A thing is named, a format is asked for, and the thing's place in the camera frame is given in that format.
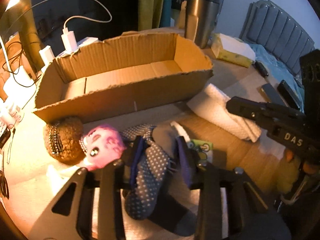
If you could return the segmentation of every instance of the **bed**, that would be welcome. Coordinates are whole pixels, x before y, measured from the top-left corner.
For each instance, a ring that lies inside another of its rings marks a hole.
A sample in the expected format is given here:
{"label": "bed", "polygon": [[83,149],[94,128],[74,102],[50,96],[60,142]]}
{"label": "bed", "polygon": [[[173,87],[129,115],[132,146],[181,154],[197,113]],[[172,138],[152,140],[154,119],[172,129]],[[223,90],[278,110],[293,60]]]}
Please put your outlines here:
{"label": "bed", "polygon": [[299,58],[313,51],[314,41],[286,11],[271,0],[250,4],[240,38],[250,44],[279,81],[286,80],[303,102]]}

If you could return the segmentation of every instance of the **bright light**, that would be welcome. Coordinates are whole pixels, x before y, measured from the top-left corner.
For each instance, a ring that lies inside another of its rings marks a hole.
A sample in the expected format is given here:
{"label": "bright light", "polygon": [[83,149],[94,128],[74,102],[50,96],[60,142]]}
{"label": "bright light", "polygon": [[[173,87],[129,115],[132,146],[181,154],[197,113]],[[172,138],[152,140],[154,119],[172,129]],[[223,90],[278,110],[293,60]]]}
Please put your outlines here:
{"label": "bright light", "polygon": [[10,0],[10,1],[9,1],[9,4],[8,4],[8,6],[7,6],[7,8],[6,8],[6,11],[7,11],[8,9],[10,9],[12,6],[15,6],[19,1],[20,1],[20,0]]}

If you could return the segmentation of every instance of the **plush toy face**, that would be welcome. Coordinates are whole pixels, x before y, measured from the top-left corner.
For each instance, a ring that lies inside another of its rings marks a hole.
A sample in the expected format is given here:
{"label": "plush toy face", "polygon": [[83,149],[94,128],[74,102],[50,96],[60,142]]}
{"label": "plush toy face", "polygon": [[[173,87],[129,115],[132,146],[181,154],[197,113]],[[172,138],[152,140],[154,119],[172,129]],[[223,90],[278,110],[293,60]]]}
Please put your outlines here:
{"label": "plush toy face", "polygon": [[89,171],[102,169],[116,159],[120,159],[126,149],[120,134],[113,127],[101,125],[84,137],[87,158],[84,164]]}

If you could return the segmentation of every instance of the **brown fuzzy ball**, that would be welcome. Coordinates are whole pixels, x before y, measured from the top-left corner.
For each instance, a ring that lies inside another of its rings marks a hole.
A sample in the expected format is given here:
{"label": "brown fuzzy ball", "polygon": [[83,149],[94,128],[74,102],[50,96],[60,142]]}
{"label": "brown fuzzy ball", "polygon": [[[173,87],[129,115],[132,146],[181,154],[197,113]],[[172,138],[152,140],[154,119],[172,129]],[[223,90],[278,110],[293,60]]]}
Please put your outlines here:
{"label": "brown fuzzy ball", "polygon": [[52,158],[67,165],[75,165],[85,157],[85,154],[79,144],[79,140],[83,133],[82,122],[77,117],[67,117],[64,120],[59,121],[59,123],[60,124],[57,127],[57,135],[60,136],[63,146],[62,152],[60,152],[59,155],[52,154],[49,140],[51,124],[47,124],[44,127],[43,135],[45,147]]}

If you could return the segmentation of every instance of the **yellow tissue package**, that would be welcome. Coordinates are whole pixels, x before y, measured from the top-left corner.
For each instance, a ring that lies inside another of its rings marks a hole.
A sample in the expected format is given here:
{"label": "yellow tissue package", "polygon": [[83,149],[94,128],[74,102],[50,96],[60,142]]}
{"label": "yellow tissue package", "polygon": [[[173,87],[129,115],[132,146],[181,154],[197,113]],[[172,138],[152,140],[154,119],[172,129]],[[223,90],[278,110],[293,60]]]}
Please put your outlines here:
{"label": "yellow tissue package", "polygon": [[256,58],[255,52],[248,44],[222,33],[213,34],[211,49],[217,59],[247,68]]}

